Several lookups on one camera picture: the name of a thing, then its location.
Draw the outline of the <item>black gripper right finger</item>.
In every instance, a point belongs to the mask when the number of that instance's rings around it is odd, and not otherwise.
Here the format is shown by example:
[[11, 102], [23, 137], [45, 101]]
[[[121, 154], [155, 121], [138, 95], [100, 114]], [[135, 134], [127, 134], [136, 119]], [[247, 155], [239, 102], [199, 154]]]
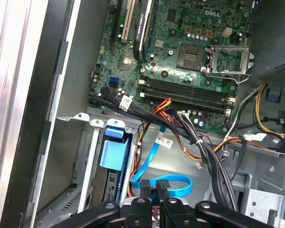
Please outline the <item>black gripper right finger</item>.
[[193, 211], [181, 199], [170, 197], [168, 180], [156, 181], [160, 202], [161, 228], [270, 228], [261, 221], [212, 201], [201, 201]]

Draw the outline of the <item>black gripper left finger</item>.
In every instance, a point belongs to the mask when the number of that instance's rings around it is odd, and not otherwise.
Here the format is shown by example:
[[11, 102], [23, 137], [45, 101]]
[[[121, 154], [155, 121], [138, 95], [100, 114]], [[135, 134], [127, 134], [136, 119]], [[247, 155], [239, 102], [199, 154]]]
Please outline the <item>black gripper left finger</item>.
[[150, 180], [142, 180], [140, 197], [130, 199], [125, 208], [104, 201], [79, 213], [72, 219], [74, 228], [150, 228], [152, 199]]

